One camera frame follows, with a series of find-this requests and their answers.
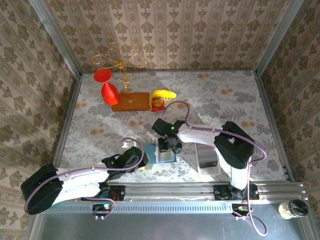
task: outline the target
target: gray floor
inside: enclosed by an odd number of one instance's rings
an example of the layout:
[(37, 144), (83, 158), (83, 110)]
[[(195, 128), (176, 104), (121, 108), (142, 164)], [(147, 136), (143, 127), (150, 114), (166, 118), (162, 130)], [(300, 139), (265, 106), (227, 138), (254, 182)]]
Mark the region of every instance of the gray floor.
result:
[(277, 205), (255, 205), (254, 214), (268, 228), (260, 237), (249, 219), (230, 214), (111, 214), (96, 221), (91, 214), (53, 213), (43, 222), (41, 240), (304, 240), (300, 221), (285, 220)]

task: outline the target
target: red plastic cup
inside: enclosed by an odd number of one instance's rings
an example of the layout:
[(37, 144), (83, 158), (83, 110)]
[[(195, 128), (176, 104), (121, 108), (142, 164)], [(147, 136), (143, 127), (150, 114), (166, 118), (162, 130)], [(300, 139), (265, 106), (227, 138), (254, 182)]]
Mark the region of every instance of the red plastic cup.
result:
[(96, 80), (98, 83), (104, 83), (108, 81), (112, 77), (112, 72), (109, 69), (99, 69), (94, 73), (94, 80)]
[(101, 88), (103, 100), (108, 105), (116, 105), (120, 101), (120, 94), (115, 85), (105, 82)]

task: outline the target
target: metal frame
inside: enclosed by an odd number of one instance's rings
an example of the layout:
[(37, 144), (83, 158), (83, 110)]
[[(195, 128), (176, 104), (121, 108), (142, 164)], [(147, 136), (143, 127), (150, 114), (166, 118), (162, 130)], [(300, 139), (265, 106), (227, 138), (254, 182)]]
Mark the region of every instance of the metal frame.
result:
[(69, 133), (69, 128), (70, 128), (72, 117), (74, 115), (74, 111), (76, 108), (76, 103), (77, 103), (78, 95), (80, 92), (81, 84), (82, 84), (81, 78), (75, 82), (73, 92), (72, 92), (72, 95), (70, 98), (70, 103), (69, 103), (68, 109), (65, 114), (61, 134), (59, 136), (59, 140), (58, 140), (58, 143), (57, 143), (57, 146), (55, 149), (55, 153), (54, 153), (54, 157), (52, 160), (52, 163), (56, 168), (58, 168), (60, 165), (62, 154), (65, 149), (65, 145), (66, 145), (66, 141), (67, 141), (67, 137), (68, 137), (68, 133)]
[[(176, 182), (176, 183), (111, 183), (110, 185), (125, 185), (124, 201), (117, 202), (114, 213), (177, 213), (177, 206), (185, 206), (184, 211), (189, 214), (205, 214), (202, 208), (215, 206), (223, 208), (230, 203), (245, 203), (246, 201), (215, 201), (214, 185), (228, 184), (228, 182)], [(300, 182), (267, 181), (255, 182), (258, 187), (260, 200), (253, 200), (253, 204), (277, 204), (292, 199), (305, 200), (307, 197), (304, 186)], [(48, 214), (55, 213), (88, 213), (92, 214), (92, 206), (96, 201), (69, 200), (58, 207), (52, 207), (33, 219), (32, 231), (27, 239), (37, 240), (42, 231), (43, 219)], [(317, 232), (311, 217), (299, 218), (305, 239), (318, 240)]]
[(44, 25), (46, 31), (49, 33), (54, 44), (58, 48), (60, 54), (62, 55), (65, 63), (68, 65), (70, 71), (76, 80), (80, 79), (80, 67), (77, 60), (75, 59), (72, 51), (70, 50), (67, 42), (59, 30), (59, 27), (55, 23), (53, 17), (48, 10), (45, 1), (43, 0), (30, 0), (30, 4), (34, 8), (36, 14), (39, 16), (40, 21)]
[(286, 168), (286, 172), (287, 172), (286, 174), (288, 175), (289, 180), (291, 182), (294, 182), (295, 181), (294, 173), (291, 169), (289, 159), (288, 159), (285, 147), (284, 147), (284, 143), (282, 142), (280, 132), (277, 127), (276, 119), (275, 119), (274, 113), (272, 111), (264, 83), (259, 75), (257, 75), (255, 72), (253, 74), (254, 74), (254, 78), (255, 78), (256, 84), (258, 86), (259, 92), (260, 92), (262, 104), (263, 104), (263, 107), (264, 107), (264, 110), (266, 113), (266, 117), (268, 118), (268, 121), (269, 121), (271, 132), (272, 132), (272, 135), (274, 138), (274, 144), (276, 146), (276, 149), (278, 150), (280, 160)]
[(264, 72), (269, 61), (274, 55), (277, 47), (279, 46), (281, 40), (286, 34), (290, 24), (297, 15), (298, 10), (300, 9), (304, 0), (290, 0), (287, 8), (285, 9), (278, 25), (276, 26), (271, 39), (269, 40), (266, 48), (264, 49), (262, 56), (255, 67), (255, 71), (259, 76)]

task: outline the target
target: toy banana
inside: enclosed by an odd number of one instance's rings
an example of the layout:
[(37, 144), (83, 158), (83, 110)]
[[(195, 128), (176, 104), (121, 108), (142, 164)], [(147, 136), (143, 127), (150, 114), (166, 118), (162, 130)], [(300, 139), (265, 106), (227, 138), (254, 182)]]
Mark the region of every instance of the toy banana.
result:
[(170, 98), (175, 99), (177, 94), (167, 89), (158, 89), (149, 95), (149, 109), (152, 110), (152, 99), (154, 98)]

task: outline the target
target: wooden block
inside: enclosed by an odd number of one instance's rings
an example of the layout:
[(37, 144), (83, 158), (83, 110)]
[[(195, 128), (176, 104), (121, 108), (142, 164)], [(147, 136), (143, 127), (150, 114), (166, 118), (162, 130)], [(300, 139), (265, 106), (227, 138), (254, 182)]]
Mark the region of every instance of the wooden block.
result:
[(148, 110), (149, 110), (149, 93), (148, 92), (120, 93), (120, 102), (112, 106), (113, 112), (148, 111)]

